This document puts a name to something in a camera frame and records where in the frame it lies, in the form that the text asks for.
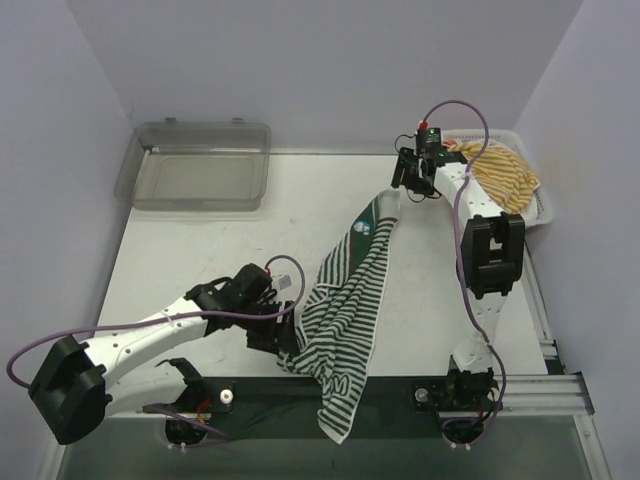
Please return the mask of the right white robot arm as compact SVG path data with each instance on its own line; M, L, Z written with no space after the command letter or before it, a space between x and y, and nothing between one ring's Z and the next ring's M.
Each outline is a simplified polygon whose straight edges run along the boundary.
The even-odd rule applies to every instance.
M442 197L453 208L455 269L470 320L434 394L448 409L469 409L498 388L499 362L491 348L504 304L522 275L525 222L491 200L462 154L442 147L400 148L391 186Z

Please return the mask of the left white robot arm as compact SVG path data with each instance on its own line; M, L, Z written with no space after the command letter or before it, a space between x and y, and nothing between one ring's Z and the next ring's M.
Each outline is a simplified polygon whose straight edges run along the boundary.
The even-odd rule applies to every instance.
M78 341L61 333L28 386L28 394L61 445L78 442L106 418L142 409L187 413L187 439L208 431L199 413L227 413L233 386L215 387L174 348L238 327L249 349L296 353L296 300L282 301L268 268L249 263L233 277L198 284L140 322L105 327Z

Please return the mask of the white plastic basket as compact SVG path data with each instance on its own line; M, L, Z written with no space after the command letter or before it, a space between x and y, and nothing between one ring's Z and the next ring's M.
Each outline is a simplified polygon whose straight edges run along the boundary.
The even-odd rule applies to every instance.
M521 138L515 132L509 131L509 130L491 129L489 131L488 142L490 140L500 142L506 145L507 147L509 147L510 149L514 150L519 155L521 155L528 162L528 164L534 170L534 172L537 174L536 168L529 161L529 155L526 152L525 146ZM536 201L536 206L538 209L537 218L532 223L527 223L524 220L527 227L544 225L552 221L553 219L552 208L549 202L544 199L544 196L545 194L543 193L543 188L540 181L540 186L538 187L538 189L536 190L536 193L534 194L534 199Z

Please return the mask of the aluminium frame rail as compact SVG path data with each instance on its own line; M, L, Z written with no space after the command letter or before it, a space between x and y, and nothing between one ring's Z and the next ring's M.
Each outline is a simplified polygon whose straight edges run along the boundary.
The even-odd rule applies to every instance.
M507 380L503 416L590 416L594 407L583 375L569 374L549 324L528 249L522 282L545 365L544 375L514 375Z

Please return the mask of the yellow white striped towel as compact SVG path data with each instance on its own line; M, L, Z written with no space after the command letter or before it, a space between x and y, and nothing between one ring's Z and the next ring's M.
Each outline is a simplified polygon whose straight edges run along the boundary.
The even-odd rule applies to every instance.
M534 194L540 180L528 162L506 145L490 140L473 163L475 179L493 202L507 213L532 223L538 214Z

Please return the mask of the green white striped towel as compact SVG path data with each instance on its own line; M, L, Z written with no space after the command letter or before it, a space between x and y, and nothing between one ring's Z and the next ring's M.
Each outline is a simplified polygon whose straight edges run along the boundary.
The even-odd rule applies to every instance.
M380 192L323 259L295 327L297 354L281 353L281 370L314 378L321 388L317 423L340 445L351 433L368 379L389 270L399 192Z

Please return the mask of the clear grey plastic container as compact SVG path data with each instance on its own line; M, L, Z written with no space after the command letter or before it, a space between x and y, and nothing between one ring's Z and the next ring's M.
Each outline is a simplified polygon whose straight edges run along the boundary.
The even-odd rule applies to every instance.
M132 134L114 195L142 211L255 211L266 193L270 151L264 123L145 123Z

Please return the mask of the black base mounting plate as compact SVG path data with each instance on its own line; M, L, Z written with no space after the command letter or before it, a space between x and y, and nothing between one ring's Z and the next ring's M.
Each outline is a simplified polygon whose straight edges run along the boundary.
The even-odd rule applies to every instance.
M493 374L451 371L445 376L371 377L361 394L359 407L409 407L415 411L489 412L499 397ZM151 400L179 413L237 412L259 402L275 409L286 405L322 406L322 388L305 377L204 377L189 380L176 400Z

